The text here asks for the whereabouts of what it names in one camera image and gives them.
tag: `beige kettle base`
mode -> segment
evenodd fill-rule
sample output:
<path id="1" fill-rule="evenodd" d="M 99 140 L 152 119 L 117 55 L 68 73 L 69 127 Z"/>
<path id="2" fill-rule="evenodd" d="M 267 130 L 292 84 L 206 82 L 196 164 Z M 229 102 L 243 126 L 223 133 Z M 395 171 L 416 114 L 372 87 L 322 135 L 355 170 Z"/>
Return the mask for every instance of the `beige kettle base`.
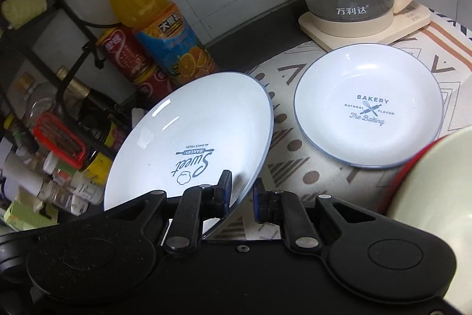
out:
<path id="1" fill-rule="evenodd" d="M 313 24 L 313 14 L 306 12 L 299 19 L 301 30 L 327 51 L 356 43 L 390 44 L 431 22 L 431 11 L 426 6 L 411 2 L 402 12 L 396 14 L 391 26 L 375 35 L 358 38 L 343 38 L 325 34 Z"/>

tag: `red can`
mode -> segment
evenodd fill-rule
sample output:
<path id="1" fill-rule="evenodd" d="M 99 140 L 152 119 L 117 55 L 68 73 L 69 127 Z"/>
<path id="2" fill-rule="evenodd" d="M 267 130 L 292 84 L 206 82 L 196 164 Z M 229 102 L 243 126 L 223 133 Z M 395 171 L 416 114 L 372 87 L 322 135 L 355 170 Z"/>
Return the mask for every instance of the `red can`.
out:
<path id="1" fill-rule="evenodd" d="M 97 41 L 98 45 L 105 49 L 110 62 L 131 82 L 135 82 L 155 64 L 125 26 L 107 30 Z"/>
<path id="2" fill-rule="evenodd" d="M 134 84 L 139 92 L 145 94 L 146 98 L 154 103 L 160 102 L 174 91 L 171 79 L 157 64 L 136 79 Z"/>

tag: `brown dot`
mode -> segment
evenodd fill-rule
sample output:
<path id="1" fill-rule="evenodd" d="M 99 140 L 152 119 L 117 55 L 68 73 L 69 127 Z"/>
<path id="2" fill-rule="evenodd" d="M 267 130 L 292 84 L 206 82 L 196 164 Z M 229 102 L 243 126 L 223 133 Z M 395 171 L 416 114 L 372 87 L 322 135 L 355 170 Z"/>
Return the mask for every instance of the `brown dot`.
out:
<path id="1" fill-rule="evenodd" d="M 274 122 L 282 123 L 282 122 L 285 122 L 286 119 L 287 119 L 287 114 L 279 114 L 274 118 Z"/>
<path id="2" fill-rule="evenodd" d="M 301 148 L 301 145 L 303 143 L 301 142 L 300 139 L 295 139 L 294 141 L 291 141 L 288 145 L 287 145 L 287 150 L 291 151 L 291 152 L 294 152 L 294 151 L 297 151 Z"/>
<path id="3" fill-rule="evenodd" d="M 309 171 L 305 175 L 303 175 L 303 183 L 305 183 L 306 185 L 312 185 L 313 183 L 317 182 L 318 179 L 318 171 Z"/>

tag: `silver rivet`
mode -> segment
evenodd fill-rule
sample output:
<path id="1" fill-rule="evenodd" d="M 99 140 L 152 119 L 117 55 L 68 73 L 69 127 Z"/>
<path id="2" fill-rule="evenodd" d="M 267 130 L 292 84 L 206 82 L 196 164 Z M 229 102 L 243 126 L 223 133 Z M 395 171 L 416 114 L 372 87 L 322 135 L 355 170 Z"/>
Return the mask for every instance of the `silver rivet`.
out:
<path id="1" fill-rule="evenodd" d="M 190 244 L 190 240 L 183 236 L 173 236 L 166 240 L 166 244 L 173 250 L 187 247 Z"/>
<path id="2" fill-rule="evenodd" d="M 238 252 L 249 252 L 250 248 L 244 244 L 241 244 L 240 246 L 236 247 L 236 251 Z"/>
<path id="3" fill-rule="evenodd" d="M 314 237 L 304 236 L 299 237 L 295 241 L 295 244 L 301 248 L 315 248 L 319 244 L 319 241 Z"/>

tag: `metal rack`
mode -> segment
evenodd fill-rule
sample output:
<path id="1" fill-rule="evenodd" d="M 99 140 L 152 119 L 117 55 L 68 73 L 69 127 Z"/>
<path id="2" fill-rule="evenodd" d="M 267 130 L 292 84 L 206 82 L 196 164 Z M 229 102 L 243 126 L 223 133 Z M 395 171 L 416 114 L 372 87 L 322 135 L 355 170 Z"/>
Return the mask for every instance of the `metal rack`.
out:
<path id="1" fill-rule="evenodd" d="M 44 61 L 24 42 L 24 39 L 22 38 L 26 30 L 30 29 L 32 26 L 48 18 L 49 16 L 55 14 L 56 11 L 60 9 L 64 10 L 67 16 L 88 39 L 88 42 L 82 47 L 83 52 L 81 56 L 77 59 L 74 66 L 72 66 L 72 68 L 70 69 L 68 75 L 62 81 L 56 76 L 54 71 L 52 71 L 49 66 L 44 63 Z M 10 23 L 3 17 L 2 13 L 0 12 L 0 28 L 3 30 L 1 41 L 4 44 L 9 45 L 10 47 L 23 54 L 51 84 L 58 88 L 58 93 L 56 95 L 56 101 L 58 105 L 57 110 L 64 123 L 70 128 L 71 131 L 73 131 L 79 138 L 81 138 L 89 148 L 99 151 L 113 160 L 116 156 L 116 152 L 111 148 L 105 146 L 102 142 L 90 135 L 85 129 L 80 127 L 74 120 L 74 118 L 72 118 L 67 112 L 63 99 L 64 91 L 66 90 L 70 81 L 77 74 L 77 71 L 79 70 L 80 66 L 90 54 L 94 56 L 95 66 L 99 69 L 103 68 L 103 60 L 99 58 L 97 49 L 95 47 L 95 43 L 97 41 L 95 35 L 72 11 L 72 9 L 67 5 L 64 0 L 53 0 L 53 4 L 49 5 L 48 9 L 45 12 L 35 17 L 17 30 L 12 28 Z"/>

